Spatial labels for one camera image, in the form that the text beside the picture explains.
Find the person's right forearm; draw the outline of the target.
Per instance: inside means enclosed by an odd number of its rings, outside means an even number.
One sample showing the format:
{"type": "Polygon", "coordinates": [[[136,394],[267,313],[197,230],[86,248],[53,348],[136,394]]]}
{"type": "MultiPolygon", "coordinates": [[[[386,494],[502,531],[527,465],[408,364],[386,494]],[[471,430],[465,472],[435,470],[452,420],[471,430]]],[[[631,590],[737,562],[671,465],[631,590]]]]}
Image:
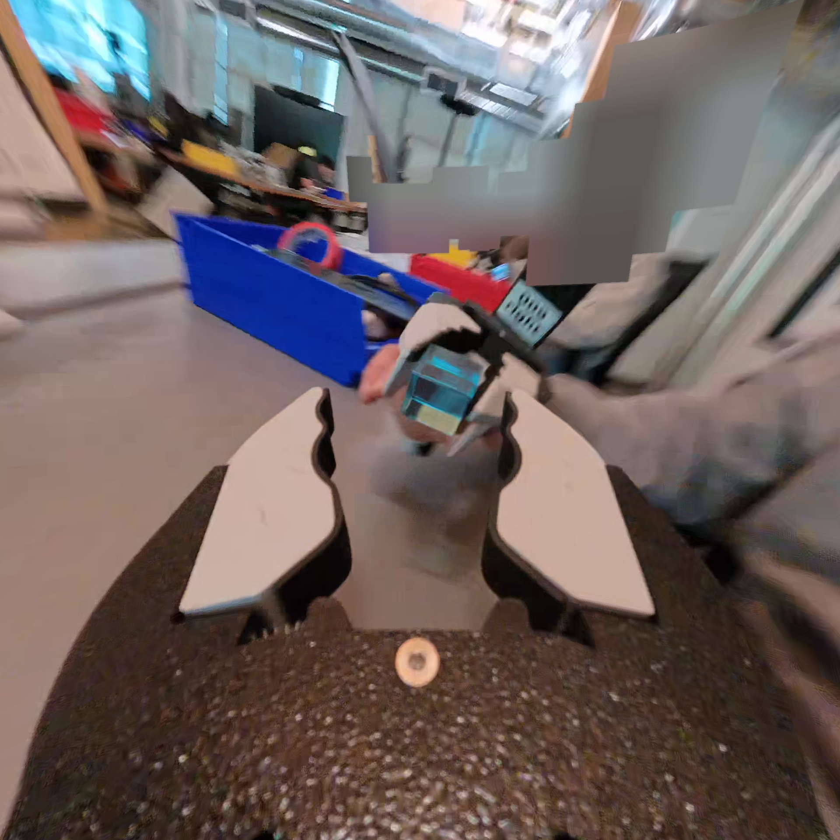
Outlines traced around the person's right forearm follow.
{"type": "Polygon", "coordinates": [[[674,524],[730,550],[838,838],[838,329],[713,389],[612,395],[556,374],[539,399],[674,524]]]}

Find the grey desk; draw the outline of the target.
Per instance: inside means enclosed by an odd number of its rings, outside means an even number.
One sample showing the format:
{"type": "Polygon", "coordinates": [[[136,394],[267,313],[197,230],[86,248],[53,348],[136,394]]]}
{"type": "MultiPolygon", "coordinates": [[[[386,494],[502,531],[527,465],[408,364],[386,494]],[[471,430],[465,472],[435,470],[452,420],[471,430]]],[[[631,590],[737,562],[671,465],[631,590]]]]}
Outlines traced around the grey desk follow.
{"type": "Polygon", "coordinates": [[[478,567],[487,451],[408,457],[383,404],[179,288],[92,305],[180,271],[167,243],[2,251],[2,305],[38,314],[1,353],[2,828],[49,691],[104,593],[211,468],[312,387],[332,394],[353,550],[339,599],[353,625],[477,629],[494,601],[478,567]]]}

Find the red tape roll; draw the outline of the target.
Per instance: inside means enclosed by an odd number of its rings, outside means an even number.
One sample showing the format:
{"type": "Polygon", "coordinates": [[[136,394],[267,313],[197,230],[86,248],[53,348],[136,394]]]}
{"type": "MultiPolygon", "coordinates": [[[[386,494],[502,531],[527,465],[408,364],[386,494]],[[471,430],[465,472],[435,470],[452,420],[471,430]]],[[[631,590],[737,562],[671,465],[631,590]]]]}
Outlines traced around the red tape roll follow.
{"type": "Polygon", "coordinates": [[[325,270],[340,270],[343,263],[343,248],[337,235],[326,224],[320,222],[299,222],[285,229],[278,237],[276,248],[292,256],[301,256],[299,246],[308,242],[323,243],[322,258],[317,266],[325,270]]]}

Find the person's right hand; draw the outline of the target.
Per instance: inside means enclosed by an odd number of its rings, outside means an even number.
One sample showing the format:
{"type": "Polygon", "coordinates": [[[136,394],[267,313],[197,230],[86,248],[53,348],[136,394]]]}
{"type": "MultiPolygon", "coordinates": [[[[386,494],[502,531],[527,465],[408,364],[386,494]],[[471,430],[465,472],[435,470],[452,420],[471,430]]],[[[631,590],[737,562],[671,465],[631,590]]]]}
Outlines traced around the person's right hand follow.
{"type": "Polygon", "coordinates": [[[406,393],[406,379],[402,373],[395,380],[392,377],[401,363],[397,343],[388,343],[378,349],[360,378],[358,396],[363,405],[385,401],[394,411],[400,410],[406,393]]]}

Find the red plastic bin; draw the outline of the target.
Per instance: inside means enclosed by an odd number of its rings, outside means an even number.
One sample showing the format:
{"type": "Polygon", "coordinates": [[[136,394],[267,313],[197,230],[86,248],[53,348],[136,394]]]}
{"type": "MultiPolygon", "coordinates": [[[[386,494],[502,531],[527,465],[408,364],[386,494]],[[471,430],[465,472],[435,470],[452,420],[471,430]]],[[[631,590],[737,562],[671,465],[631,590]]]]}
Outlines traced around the red plastic bin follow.
{"type": "Polygon", "coordinates": [[[440,287],[460,302],[472,302],[494,312],[513,283],[508,278],[495,278],[491,270],[472,267],[475,257],[476,252],[463,250],[452,240],[444,253],[410,255],[409,273],[440,287]]]}

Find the blue plastic bin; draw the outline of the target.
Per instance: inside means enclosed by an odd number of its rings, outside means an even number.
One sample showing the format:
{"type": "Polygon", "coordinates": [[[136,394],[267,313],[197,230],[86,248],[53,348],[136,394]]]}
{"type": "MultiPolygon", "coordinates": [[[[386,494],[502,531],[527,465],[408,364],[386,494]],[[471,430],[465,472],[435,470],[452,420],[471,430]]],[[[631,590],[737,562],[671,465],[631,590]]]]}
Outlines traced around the blue plastic bin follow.
{"type": "Polygon", "coordinates": [[[388,339],[363,315],[402,327],[440,289],[343,248],[339,270],[321,269],[323,243],[277,250],[287,227],[224,217],[174,216],[193,303],[334,382],[356,386],[388,339]]]}

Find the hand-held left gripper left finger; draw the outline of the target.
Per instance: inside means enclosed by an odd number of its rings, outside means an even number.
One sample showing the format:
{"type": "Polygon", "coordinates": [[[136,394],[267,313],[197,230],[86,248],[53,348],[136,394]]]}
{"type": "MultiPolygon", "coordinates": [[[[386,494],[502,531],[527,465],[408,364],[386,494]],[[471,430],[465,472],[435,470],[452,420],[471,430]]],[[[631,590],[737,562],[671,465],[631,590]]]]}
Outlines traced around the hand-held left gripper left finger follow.
{"type": "Polygon", "coordinates": [[[305,617],[352,564],[332,477],[328,388],[313,387],[257,429],[227,462],[185,586],[185,617],[305,617]]]}

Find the clear blue cube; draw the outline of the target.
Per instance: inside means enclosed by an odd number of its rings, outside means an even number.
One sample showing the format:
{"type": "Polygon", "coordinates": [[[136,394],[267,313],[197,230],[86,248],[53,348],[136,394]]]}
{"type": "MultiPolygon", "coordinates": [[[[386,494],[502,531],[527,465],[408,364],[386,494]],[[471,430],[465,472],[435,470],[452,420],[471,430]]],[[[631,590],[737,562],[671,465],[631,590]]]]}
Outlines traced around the clear blue cube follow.
{"type": "Polygon", "coordinates": [[[489,362],[478,353],[429,345],[412,366],[401,414],[415,424],[455,437],[485,379],[489,362]]]}

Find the red storage bin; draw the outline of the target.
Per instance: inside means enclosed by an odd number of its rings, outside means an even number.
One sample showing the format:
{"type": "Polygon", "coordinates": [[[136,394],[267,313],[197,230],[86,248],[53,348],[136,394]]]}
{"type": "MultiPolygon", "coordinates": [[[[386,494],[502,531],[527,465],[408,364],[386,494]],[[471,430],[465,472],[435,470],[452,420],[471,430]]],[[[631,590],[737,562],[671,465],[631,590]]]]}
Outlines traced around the red storage bin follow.
{"type": "Polygon", "coordinates": [[[100,110],[77,94],[54,89],[58,103],[80,145],[100,151],[118,148],[112,129],[113,116],[100,110]]]}

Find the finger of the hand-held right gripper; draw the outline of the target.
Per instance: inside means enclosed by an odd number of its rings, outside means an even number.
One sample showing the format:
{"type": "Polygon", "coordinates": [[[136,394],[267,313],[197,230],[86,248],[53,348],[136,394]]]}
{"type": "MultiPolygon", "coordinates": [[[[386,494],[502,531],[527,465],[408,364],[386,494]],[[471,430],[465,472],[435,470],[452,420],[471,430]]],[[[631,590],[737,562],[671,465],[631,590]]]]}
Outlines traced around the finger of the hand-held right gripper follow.
{"type": "Polygon", "coordinates": [[[537,398],[542,386],[542,370],[521,359],[503,359],[500,365],[488,367],[478,394],[450,445],[450,454],[456,455],[478,438],[501,428],[509,394],[524,392],[537,398]]]}
{"type": "Polygon", "coordinates": [[[407,383],[411,369],[427,347],[440,339],[472,341],[481,336],[477,320],[457,300],[427,300],[407,323],[396,345],[392,393],[407,383]]]}

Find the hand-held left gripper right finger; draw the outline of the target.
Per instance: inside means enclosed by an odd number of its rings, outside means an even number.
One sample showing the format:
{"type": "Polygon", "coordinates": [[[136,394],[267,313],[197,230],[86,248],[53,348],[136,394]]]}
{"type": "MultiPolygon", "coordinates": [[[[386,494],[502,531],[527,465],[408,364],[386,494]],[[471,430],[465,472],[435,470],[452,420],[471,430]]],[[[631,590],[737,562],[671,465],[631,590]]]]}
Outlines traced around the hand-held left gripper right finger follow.
{"type": "Polygon", "coordinates": [[[508,395],[501,433],[490,546],[553,598],[653,618],[655,600],[603,458],[524,392],[508,395]]]}

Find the wooden document stand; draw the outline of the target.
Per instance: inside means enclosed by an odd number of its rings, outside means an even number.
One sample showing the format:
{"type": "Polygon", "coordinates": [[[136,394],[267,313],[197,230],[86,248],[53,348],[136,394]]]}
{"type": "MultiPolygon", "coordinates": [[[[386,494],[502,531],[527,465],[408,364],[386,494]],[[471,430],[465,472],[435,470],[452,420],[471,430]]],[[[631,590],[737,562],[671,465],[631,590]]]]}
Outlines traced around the wooden document stand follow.
{"type": "Polygon", "coordinates": [[[88,158],[64,113],[46,71],[31,49],[8,2],[1,3],[1,39],[6,57],[29,103],[74,175],[87,209],[47,224],[47,238],[82,241],[104,238],[110,228],[110,205],[88,158]]]}

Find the yellow storage bin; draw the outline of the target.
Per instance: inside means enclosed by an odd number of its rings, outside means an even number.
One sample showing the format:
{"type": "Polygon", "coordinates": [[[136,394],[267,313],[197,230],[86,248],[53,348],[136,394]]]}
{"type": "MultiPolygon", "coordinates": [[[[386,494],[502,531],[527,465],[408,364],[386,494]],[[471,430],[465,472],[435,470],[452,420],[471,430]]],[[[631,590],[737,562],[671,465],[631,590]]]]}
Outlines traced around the yellow storage bin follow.
{"type": "Polygon", "coordinates": [[[184,140],[181,153],[184,162],[194,169],[211,172],[229,179],[237,179],[242,174],[239,162],[235,157],[199,143],[184,140]]]}

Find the dark computer monitor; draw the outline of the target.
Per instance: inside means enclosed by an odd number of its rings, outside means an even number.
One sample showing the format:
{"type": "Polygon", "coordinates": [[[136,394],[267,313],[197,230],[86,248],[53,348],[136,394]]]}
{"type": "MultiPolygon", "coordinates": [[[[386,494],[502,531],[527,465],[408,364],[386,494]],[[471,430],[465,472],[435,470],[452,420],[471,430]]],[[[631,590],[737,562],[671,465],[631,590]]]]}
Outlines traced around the dark computer monitor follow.
{"type": "Polygon", "coordinates": [[[337,164],[345,117],[324,108],[320,100],[298,91],[254,86],[253,148],[264,152],[273,144],[306,147],[337,164]]]}

